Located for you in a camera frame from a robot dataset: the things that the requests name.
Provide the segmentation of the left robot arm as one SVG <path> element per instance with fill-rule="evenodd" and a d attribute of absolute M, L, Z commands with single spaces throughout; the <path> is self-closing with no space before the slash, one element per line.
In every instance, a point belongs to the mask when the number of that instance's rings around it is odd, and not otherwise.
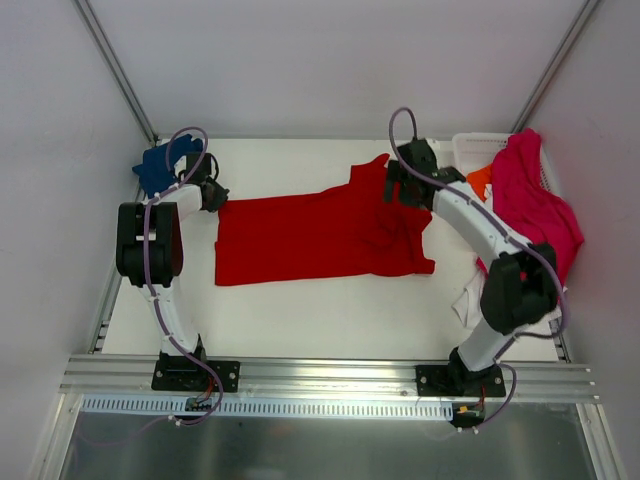
<path fill-rule="evenodd" d="M 217 212 L 229 190 L 218 183 L 219 165 L 212 154 L 189 153 L 185 158 L 186 169 L 165 191 L 119 206 L 116 268 L 147 301 L 159 330 L 152 388 L 219 390 L 221 382 L 207 363 L 201 335 L 182 297 L 181 224 L 194 213 Z"/>

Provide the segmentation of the red t shirt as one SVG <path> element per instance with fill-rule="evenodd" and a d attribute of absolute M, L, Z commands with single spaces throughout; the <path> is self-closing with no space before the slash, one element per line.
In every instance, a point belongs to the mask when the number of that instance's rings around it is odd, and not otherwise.
<path fill-rule="evenodd" d="M 233 200 L 219 212 L 216 285 L 431 275 L 426 210 L 383 199 L 390 157 L 354 165 L 347 183 L 318 193 Z"/>

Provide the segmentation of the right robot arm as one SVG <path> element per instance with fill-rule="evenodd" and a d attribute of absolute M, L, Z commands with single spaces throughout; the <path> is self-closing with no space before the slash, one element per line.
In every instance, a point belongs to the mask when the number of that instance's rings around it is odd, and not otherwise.
<path fill-rule="evenodd" d="M 470 395 L 496 367 L 515 340 L 533 337 L 539 323 L 561 301 L 556 254 L 534 244 L 488 210 L 454 167 L 441 168 L 426 139 L 391 146 L 385 201 L 425 208 L 446 221 L 474 250 L 488 271 L 480 296 L 481 319 L 454 348 L 439 390 Z"/>

